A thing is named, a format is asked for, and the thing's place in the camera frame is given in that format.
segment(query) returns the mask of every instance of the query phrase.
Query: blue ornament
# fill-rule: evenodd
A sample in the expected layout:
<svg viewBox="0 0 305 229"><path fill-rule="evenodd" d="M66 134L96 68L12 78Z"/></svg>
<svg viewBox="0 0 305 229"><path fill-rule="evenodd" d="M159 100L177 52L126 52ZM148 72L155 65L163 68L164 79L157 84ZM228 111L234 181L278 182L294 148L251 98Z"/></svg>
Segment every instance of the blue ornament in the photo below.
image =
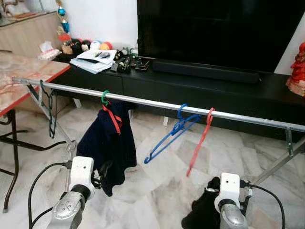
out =
<svg viewBox="0 0 305 229"><path fill-rule="evenodd" d="M68 22L62 22L61 23L63 30L65 30L65 32L69 32L69 23Z"/></svg>
<svg viewBox="0 0 305 229"><path fill-rule="evenodd" d="M58 8L57 12L61 16L65 16L65 14L66 14L65 9L63 7L61 7L61 6Z"/></svg>

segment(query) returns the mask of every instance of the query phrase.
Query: table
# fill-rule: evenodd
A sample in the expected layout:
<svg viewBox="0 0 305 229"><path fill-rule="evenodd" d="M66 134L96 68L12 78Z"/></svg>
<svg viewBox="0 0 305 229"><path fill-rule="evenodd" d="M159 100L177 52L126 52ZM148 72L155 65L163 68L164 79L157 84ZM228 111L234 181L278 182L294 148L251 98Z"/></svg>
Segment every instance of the table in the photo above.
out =
<svg viewBox="0 0 305 229"><path fill-rule="evenodd" d="M18 147L42 151L66 143L66 141L62 141L48 147L41 147L18 141L17 133L27 131L17 130L14 107L27 99L30 96L30 93L24 85L15 83L11 79L12 77L23 77L33 80L41 79L50 82L69 68L70 66L66 63L41 61L38 59L13 55L10 52L0 52L0 117L3 115L6 115L7 117L7 121L0 121L0 125L11 124L12 130L10 133L0 135L0 142L13 145L15 164L14 173L0 168L0 172L13 176L13 180L5 197L3 213L8 211L10 195L18 177Z"/></svg>

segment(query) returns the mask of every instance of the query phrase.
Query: orange ball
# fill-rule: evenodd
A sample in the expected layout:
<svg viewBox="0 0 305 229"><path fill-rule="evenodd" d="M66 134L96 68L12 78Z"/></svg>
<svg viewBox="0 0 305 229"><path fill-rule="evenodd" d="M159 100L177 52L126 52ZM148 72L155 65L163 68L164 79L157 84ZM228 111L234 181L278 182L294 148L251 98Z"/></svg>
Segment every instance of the orange ball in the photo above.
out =
<svg viewBox="0 0 305 229"><path fill-rule="evenodd" d="M100 50L110 50L112 49L112 45L110 42L104 42L103 44L100 45Z"/></svg>

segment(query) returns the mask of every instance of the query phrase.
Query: blue hanger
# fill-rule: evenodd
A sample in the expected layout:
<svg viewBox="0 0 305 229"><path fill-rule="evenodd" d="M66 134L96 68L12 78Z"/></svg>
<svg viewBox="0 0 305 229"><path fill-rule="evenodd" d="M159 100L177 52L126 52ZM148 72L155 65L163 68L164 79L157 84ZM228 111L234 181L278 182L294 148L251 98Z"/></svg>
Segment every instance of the blue hanger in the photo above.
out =
<svg viewBox="0 0 305 229"><path fill-rule="evenodd" d="M174 140L176 140L181 134L183 134L185 131L187 131L189 128L192 127L196 122L201 119L201 116L199 114L194 114L186 119L184 119L181 115L182 109L188 106L187 104L183 104L179 110L178 110L178 115L177 117L179 118L179 121L174 125L173 129L171 132L169 132L157 145L156 147L152 150L152 152L149 154L149 157L147 156L144 160L144 164L149 163L151 160L153 160L158 154L160 154L166 147L168 147ZM192 122L189 124L187 127L185 127L185 124L187 122ZM160 149L156 154L153 155L153 153L157 150L157 148L160 147L160 145L169 137L169 136L174 136L176 133L181 131L176 137L174 137L168 144L166 144L162 149Z"/></svg>

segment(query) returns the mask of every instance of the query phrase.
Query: green hanger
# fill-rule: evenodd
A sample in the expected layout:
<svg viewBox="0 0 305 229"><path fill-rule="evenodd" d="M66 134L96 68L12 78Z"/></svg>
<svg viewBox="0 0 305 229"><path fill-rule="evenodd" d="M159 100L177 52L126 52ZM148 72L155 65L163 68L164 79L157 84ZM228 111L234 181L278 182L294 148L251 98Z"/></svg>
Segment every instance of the green hanger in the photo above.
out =
<svg viewBox="0 0 305 229"><path fill-rule="evenodd" d="M103 95L102 95L102 103L103 103L105 106L108 106L108 105L109 105L109 102L104 100L105 95L106 95L107 93L110 93L110 92L109 92L109 91L104 91L104 93L103 93Z"/></svg>

